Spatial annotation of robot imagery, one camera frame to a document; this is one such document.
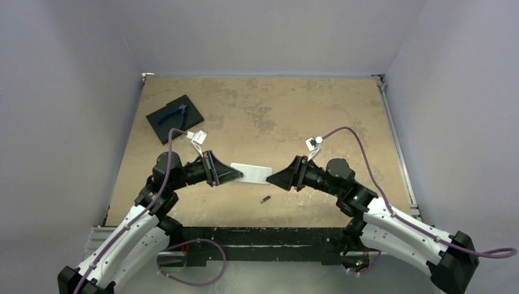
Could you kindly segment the white remote control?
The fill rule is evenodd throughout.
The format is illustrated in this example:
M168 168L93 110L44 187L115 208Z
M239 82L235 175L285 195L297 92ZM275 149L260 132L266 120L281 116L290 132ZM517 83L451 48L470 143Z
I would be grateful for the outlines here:
M235 182L246 183L246 184L260 184L268 186L269 183L266 178L271 176L274 172L271 167L264 167L258 165L231 163L230 167L240 171L243 175L239 179L235 179Z

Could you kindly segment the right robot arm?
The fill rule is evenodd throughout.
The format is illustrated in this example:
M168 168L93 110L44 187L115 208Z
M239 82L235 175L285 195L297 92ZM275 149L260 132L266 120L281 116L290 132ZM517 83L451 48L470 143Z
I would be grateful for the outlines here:
M351 219L339 242L343 253L362 247L385 252L427 274L444 293L464 293L479 265L479 259L467 252L474 249L472 239L393 208L355 175L345 159L331 159L323 168L297 156L266 181L284 190L311 187L335 196L339 210Z

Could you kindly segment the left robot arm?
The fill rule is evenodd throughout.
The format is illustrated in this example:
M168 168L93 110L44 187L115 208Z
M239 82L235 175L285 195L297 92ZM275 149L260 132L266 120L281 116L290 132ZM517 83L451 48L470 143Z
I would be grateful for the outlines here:
M59 292L121 293L160 251L188 243L182 224L168 216L179 200L176 190L202 182L214 187L242 177L241 171L220 162L212 151L187 164L172 151L159 155L152 175L113 233L78 266L66 266L58 274Z

